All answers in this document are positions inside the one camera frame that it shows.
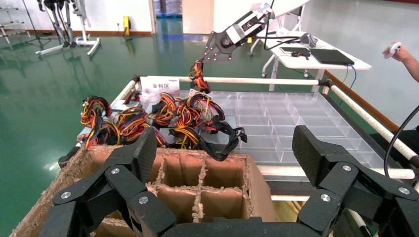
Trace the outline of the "person hand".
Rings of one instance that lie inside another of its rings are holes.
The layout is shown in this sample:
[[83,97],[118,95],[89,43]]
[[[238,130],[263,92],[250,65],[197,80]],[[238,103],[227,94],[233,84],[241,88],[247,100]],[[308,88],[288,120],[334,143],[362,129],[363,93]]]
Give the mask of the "person hand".
[[385,48],[382,54],[385,59],[394,58],[400,62],[403,62],[410,57],[410,53],[399,41],[392,42],[388,47]]

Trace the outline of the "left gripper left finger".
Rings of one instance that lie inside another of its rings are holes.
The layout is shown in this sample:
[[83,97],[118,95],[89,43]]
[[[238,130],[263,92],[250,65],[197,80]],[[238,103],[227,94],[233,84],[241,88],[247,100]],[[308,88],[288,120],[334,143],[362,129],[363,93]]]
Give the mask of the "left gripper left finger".
[[87,237],[115,211],[138,237],[161,237],[175,227],[174,213],[146,187],[156,151],[151,127],[114,149],[96,172],[54,196],[40,236]]

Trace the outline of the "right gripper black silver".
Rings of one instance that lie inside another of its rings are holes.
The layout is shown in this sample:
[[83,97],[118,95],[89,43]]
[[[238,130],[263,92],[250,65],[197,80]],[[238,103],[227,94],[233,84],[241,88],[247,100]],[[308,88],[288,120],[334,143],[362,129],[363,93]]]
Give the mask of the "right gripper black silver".
[[221,33],[212,31],[197,61],[208,63],[231,60],[232,52],[247,38],[262,32],[271,16],[274,16],[271,6],[263,3],[257,9],[243,15]]

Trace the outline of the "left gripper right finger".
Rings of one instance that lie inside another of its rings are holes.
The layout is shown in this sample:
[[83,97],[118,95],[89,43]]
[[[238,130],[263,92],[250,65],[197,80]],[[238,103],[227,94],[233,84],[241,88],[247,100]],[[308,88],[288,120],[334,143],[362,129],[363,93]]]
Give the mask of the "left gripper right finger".
[[292,150],[316,188],[297,216],[321,236],[327,236],[344,209],[379,226],[381,237],[419,234],[416,190],[363,166],[343,146],[317,139],[304,125],[293,132]]

